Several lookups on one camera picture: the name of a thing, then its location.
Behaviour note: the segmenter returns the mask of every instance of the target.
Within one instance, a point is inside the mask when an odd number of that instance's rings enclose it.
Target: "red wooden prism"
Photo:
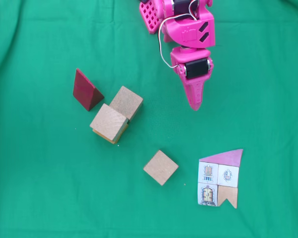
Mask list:
[[[88,111],[104,99],[101,92],[78,68],[76,69],[73,95]]]

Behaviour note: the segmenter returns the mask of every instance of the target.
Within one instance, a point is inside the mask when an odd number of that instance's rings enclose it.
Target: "house-shaped block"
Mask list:
[[[232,150],[199,160],[198,203],[221,206],[225,200],[237,208],[238,174],[243,150]]]

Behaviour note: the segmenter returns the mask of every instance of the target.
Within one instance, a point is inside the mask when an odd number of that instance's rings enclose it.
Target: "green fabric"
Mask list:
[[[0,238],[298,238],[298,0],[215,0],[199,111],[138,0],[0,0]],[[176,44],[163,44],[169,52]],[[112,145],[73,97],[144,105]],[[197,202],[198,159],[244,149],[238,209]],[[179,169],[143,171],[161,149]]]

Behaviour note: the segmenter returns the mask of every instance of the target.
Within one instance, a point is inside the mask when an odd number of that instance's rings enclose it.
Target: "pink robot arm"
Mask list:
[[[180,45],[171,52],[174,72],[183,83],[190,106],[202,103],[204,82],[211,77],[213,62],[206,47],[215,45],[214,17],[206,9],[212,0],[142,0],[140,13],[154,34],[161,22],[164,41]]]

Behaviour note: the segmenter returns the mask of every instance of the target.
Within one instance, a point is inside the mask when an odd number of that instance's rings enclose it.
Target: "cable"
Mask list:
[[[161,58],[162,58],[163,62],[165,62],[165,64],[166,64],[169,68],[176,68],[176,67],[178,66],[178,64],[175,65],[175,66],[171,66],[171,65],[169,65],[169,64],[167,63],[167,61],[165,61],[165,59],[164,59],[164,57],[163,57],[163,55],[162,55],[162,45],[161,45],[161,38],[160,38],[160,34],[161,34],[162,26],[164,25],[164,23],[165,23],[166,21],[171,20],[171,19],[176,19],[176,18],[178,18],[178,17],[182,17],[182,16],[191,16],[191,17],[196,21],[197,18],[194,16],[194,14],[193,14],[192,11],[191,11],[191,5],[192,5],[192,3],[194,3],[195,1],[197,1],[197,0],[192,0],[192,1],[190,2],[190,5],[189,5],[189,13],[180,14],[180,15],[176,15],[176,16],[170,16],[170,17],[164,19],[164,20],[161,22],[160,26],[159,26],[159,30],[158,30],[158,41],[159,41],[160,55],[161,55]]]
[[[197,1],[197,0],[192,0],[192,1],[190,2],[190,5],[189,5],[189,13],[190,13],[191,17],[196,21],[197,18],[195,17],[195,15],[193,14],[192,9],[191,9],[191,6],[192,6],[192,4],[193,4],[195,1]]]

